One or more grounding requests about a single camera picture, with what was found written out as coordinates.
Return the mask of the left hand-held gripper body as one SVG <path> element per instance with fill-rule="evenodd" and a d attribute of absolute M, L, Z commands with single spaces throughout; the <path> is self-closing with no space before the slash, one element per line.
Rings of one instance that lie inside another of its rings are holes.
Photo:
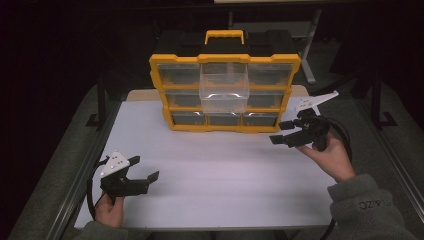
<path fill-rule="evenodd" d="M 131 180 L 127 177 L 128 159 L 118 151 L 106 157 L 105 167 L 100 173 L 100 188 L 112 199 L 148 192 L 147 179 Z"/>

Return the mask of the person's left hand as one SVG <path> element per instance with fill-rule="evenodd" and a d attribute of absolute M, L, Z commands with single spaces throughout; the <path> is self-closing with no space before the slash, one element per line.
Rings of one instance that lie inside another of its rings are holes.
<path fill-rule="evenodd" d="M 120 228 L 124 218 L 124 197 L 116 197 L 115 201 L 104 194 L 95 207 L 95 220 L 103 225 Z"/>

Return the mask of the black metal stand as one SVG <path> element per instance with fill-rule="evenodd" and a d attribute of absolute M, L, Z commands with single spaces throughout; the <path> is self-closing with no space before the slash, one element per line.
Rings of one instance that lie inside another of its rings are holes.
<path fill-rule="evenodd" d="M 106 91 L 103 76 L 97 79 L 97 113 L 91 114 L 86 125 L 101 129 L 106 120 Z"/>
<path fill-rule="evenodd" d="M 378 130 L 381 130 L 383 127 L 397 125 L 389 112 L 381 111 L 381 85 L 381 76 L 375 70 L 371 82 L 371 120 Z"/>

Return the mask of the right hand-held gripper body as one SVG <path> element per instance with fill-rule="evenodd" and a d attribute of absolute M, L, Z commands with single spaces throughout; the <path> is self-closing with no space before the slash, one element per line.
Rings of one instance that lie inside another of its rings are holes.
<path fill-rule="evenodd" d="M 288 147 L 298 147 L 313 143 L 320 152 L 324 151 L 327 148 L 326 135 L 330 130 L 330 123 L 325 117 L 317 115 L 314 107 L 338 95 L 337 91 L 333 91 L 319 96 L 303 97 L 294 108 L 297 118 L 292 121 L 292 125 L 299 127 L 300 131 L 287 135 L 285 144 Z"/>

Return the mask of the aluminium frame rail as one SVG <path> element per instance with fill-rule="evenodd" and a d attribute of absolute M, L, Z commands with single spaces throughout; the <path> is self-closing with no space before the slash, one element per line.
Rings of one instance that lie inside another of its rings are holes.
<path fill-rule="evenodd" d="M 103 106 L 88 104 L 88 110 L 78 109 L 75 121 L 70 124 L 70 130 L 53 157 L 49 179 L 56 179 L 51 190 L 57 190 L 58 207 L 45 240 L 61 240 L 72 226 L 74 215 L 86 197 L 87 181 L 102 155 L 120 106 L 119 101 L 107 101 Z"/>
<path fill-rule="evenodd" d="M 415 209 L 421 221 L 424 222 L 424 195 L 418 189 L 413 179 L 407 172 L 405 166 L 401 162 L 399 155 L 389 143 L 389 140 L 383 133 L 383 130 L 374 124 L 371 120 L 371 114 L 367 112 L 366 105 L 362 100 L 355 100 L 360 114 L 367 122 L 367 126 L 372 132 L 373 136 L 378 140 L 380 146 L 383 148 L 385 154 L 388 156 L 389 162 L 392 165 L 395 176 L 398 178 L 402 189 L 408 197 L 411 205 Z"/>

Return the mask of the person's right hand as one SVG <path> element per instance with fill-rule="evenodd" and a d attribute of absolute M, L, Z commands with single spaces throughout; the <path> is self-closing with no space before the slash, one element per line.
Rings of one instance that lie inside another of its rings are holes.
<path fill-rule="evenodd" d="M 350 158 L 343 143 L 328 133 L 326 136 L 327 148 L 320 152 L 315 146 L 312 148 L 303 145 L 297 150 L 312 159 L 325 173 L 337 183 L 347 181 L 356 176 Z"/>

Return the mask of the yellow black parts organizer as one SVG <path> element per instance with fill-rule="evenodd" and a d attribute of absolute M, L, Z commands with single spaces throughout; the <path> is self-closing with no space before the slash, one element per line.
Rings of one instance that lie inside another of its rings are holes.
<path fill-rule="evenodd" d="M 283 91 L 284 97 L 278 108 L 251 108 L 247 105 L 244 113 L 239 113 L 238 126 L 212 126 L 208 115 L 199 107 L 170 106 L 166 98 L 167 90 L 197 90 L 199 81 L 195 84 L 164 84 L 158 70 L 159 64 L 199 64 L 212 62 L 238 62 L 249 64 L 292 64 L 292 71 L 286 85 L 255 85 L 249 82 L 251 91 Z M 154 87 L 159 92 L 162 101 L 162 114 L 168 126 L 176 131 L 234 131 L 241 133 L 272 133 L 278 130 L 283 113 L 287 109 L 292 93 L 292 81 L 301 65 L 301 58 L 287 30 L 267 30 L 265 32 L 246 32 L 244 30 L 208 30 L 204 33 L 185 33 L 182 31 L 166 31 L 161 35 L 155 52 L 149 59 L 150 76 Z M 201 112 L 205 115 L 204 125 L 175 125 L 172 112 Z M 274 126 L 246 126 L 243 124 L 245 113 L 277 113 Z"/>

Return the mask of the small clear organizer drawer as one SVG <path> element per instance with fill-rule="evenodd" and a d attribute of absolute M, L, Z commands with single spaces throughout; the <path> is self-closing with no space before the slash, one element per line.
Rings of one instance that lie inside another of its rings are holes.
<path fill-rule="evenodd" d="M 175 125 L 204 125 L 205 115 L 201 112 L 172 112 Z"/>
<path fill-rule="evenodd" d="M 238 126 L 240 115 L 236 113 L 212 113 L 208 115 L 209 124 L 212 126 Z"/>
<path fill-rule="evenodd" d="M 277 117 L 277 113 L 245 113 L 243 115 L 243 124 L 246 126 L 274 126 Z"/>

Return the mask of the clear plastic organizer drawer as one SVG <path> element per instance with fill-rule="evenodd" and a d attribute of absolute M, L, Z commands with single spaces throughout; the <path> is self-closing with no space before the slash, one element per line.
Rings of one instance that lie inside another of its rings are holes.
<path fill-rule="evenodd" d="M 158 70 L 164 84 L 195 84 L 200 78 L 199 64 L 159 64 Z"/>
<path fill-rule="evenodd" d="M 247 105 L 251 108 L 278 108 L 283 97 L 283 91 L 251 91 Z"/>
<path fill-rule="evenodd" d="M 201 100 L 197 90 L 167 90 L 165 95 L 170 106 L 199 107 L 201 105 Z"/>
<path fill-rule="evenodd" d="M 201 65 L 199 98 L 204 113 L 244 113 L 249 97 L 246 64 L 212 62 Z"/>
<path fill-rule="evenodd" d="M 248 78 L 251 84 L 255 85 L 286 85 L 292 64 L 249 64 Z"/>

